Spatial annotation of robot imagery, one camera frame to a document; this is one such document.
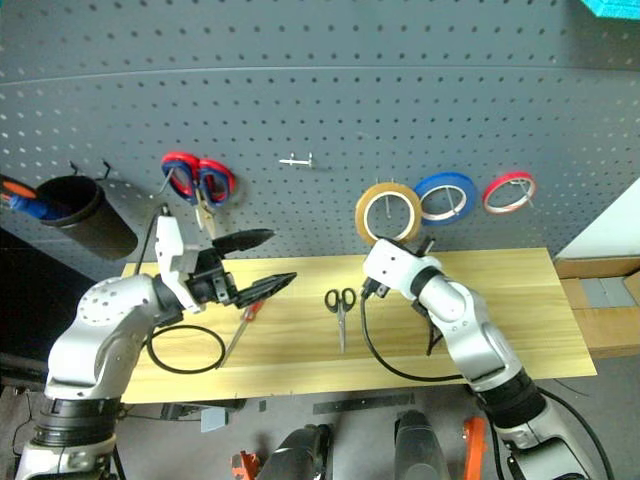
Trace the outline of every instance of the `tape roll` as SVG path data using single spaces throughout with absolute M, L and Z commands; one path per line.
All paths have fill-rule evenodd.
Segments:
M 420 199 L 406 185 L 394 182 L 379 183 L 370 187 L 358 200 L 356 204 L 356 230 L 358 235 L 373 245 L 379 240 L 369 227 L 369 210 L 376 200 L 387 195 L 392 195 L 403 200 L 409 207 L 409 222 L 404 230 L 394 237 L 398 242 L 408 242 L 413 240 L 420 231 Z
M 529 188 L 524 187 L 525 182 L 529 184 Z M 506 185 L 507 183 L 519 183 L 523 190 L 522 197 L 515 202 L 512 202 L 508 205 L 503 205 L 501 207 L 491 205 L 489 203 L 491 200 L 491 195 L 493 195 L 496 190 L 498 190 L 503 185 Z M 487 212 L 493 213 L 495 215 L 515 212 L 516 210 L 522 208 L 525 203 L 531 200 L 531 198 L 535 195 L 536 190 L 536 182 L 530 173 L 523 171 L 510 172 L 506 175 L 498 177 L 496 180 L 489 184 L 487 189 L 482 194 L 482 205 Z
M 451 210 L 444 213 L 430 213 L 422 209 L 422 202 L 429 195 L 440 190 L 455 190 L 460 194 L 460 201 Z M 458 172 L 442 172 L 421 180 L 413 189 L 420 198 L 423 225 L 448 225 L 460 220 L 473 210 L 476 202 L 476 187 L 466 175 Z

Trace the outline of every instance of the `gray pegboard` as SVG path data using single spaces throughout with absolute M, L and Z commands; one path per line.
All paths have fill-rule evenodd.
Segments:
M 555 253 L 640 174 L 640 23 L 577 1 L 14 0 L 2 37 L 3 172 L 37 185 L 107 160 L 141 233 L 162 155 L 213 156 L 239 179 L 220 232 L 279 233 L 246 256 L 366 252 L 353 208 L 376 178 L 456 170 L 480 194 L 513 169 L 538 181 L 535 208 L 477 205 L 429 230 L 437 248 Z M 278 164 L 291 151 L 317 168 Z M 162 199 L 204 245 L 191 208 Z M 121 267 L 23 215 L 0 224 L 93 278 Z

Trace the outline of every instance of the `floor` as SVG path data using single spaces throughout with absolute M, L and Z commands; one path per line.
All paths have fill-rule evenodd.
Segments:
M 595 363 L 597 377 L 562 379 L 566 386 L 553 380 L 538 383 L 571 402 L 589 421 L 609 454 L 617 479 L 640 480 L 640 356 Z M 317 409 L 325 402 L 361 398 L 369 399 L 365 406 L 375 405 L 372 399 L 398 404 L 314 414 L 314 405 Z M 27 416 L 26 404 L 20 400 L 16 399 L 19 406 L 14 424 Z M 264 403 L 260 408 L 261 401 L 266 402 L 266 409 Z M 241 411 L 230 415 L 226 427 L 204 434 L 197 421 L 127 418 L 117 428 L 118 446 L 129 479 L 231 479 L 232 454 L 246 450 L 266 456 L 294 429 L 309 423 L 327 423 L 333 426 L 335 435 L 330 478 L 388 480 L 393 478 L 394 422 L 400 413 L 412 408 L 427 414 L 445 452 L 451 478 L 461 479 L 465 460 L 462 424 L 466 418 L 479 414 L 462 386 L 250 399 Z M 131 413 L 158 416 L 159 411 L 159 405 L 139 405 Z M 598 463 L 588 437 L 577 422 L 567 418 Z M 4 437 L 13 434 L 12 427 L 2 430 Z M 19 442 L 29 430 L 21 430 Z M 3 441 L 2 445 L 6 453 L 6 443 Z M 491 447 L 485 456 L 483 478 L 496 478 Z

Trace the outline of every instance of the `wooden table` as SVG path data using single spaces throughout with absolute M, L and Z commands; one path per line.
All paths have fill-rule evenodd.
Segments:
M 492 320 L 503 331 L 533 378 L 595 375 L 593 363 L 545 249 L 438 253 L 447 275 L 480 292 Z M 361 255 L 226 260 L 238 288 L 275 273 L 298 277 L 269 299 L 250 324 L 226 365 L 199 375 L 176 375 L 156 367 L 146 352 L 133 372 L 123 401 L 175 402 L 248 398 L 425 385 L 380 366 L 362 339 L 358 306 L 347 315 L 347 349 L 340 354 L 338 322 L 323 298 L 330 288 L 359 292 Z M 133 271 L 127 265 L 124 275 Z M 155 264 L 142 272 L 155 274 Z M 456 373 L 444 341 L 425 356 L 425 320 L 392 292 L 367 302 L 369 330 L 380 353 L 395 367 L 417 375 Z M 229 343 L 238 326 L 235 307 L 210 304 L 183 324 L 207 326 Z M 211 363 L 219 354 L 201 333 L 170 332 L 156 344 L 158 356 L 181 368 Z

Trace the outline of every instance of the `robotic arm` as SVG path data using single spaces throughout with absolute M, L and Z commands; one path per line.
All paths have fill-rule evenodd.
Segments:
M 494 428 L 511 451 L 516 480 L 589 479 L 596 470 L 553 404 L 538 391 L 520 360 L 489 321 L 484 299 L 441 272 L 433 257 L 418 257 L 379 240 L 364 262 L 369 277 L 363 301 L 376 291 L 398 290 L 414 308 L 430 314 L 451 358 Z
M 199 251 L 185 245 L 177 220 L 158 217 L 160 275 L 104 280 L 85 293 L 76 318 L 49 355 L 46 402 L 25 445 L 16 478 L 106 479 L 115 424 L 140 350 L 154 328 L 182 320 L 182 311 L 213 301 L 243 308 L 286 287 L 295 273 L 272 275 L 238 291 L 222 259 L 273 236 L 249 230 L 216 239 Z

